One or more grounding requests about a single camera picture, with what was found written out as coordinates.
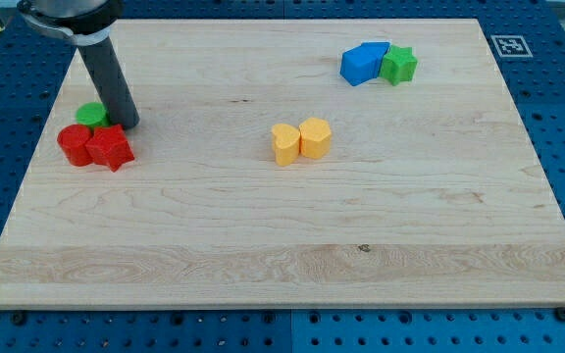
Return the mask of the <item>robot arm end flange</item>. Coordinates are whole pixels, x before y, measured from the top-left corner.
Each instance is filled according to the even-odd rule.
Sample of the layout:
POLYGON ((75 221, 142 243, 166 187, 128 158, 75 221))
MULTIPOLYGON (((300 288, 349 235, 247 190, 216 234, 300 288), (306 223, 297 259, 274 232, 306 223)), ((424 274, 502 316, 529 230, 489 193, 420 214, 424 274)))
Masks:
POLYGON ((37 33, 77 47, 107 39, 124 0, 0 0, 0 16, 19 16, 37 33))

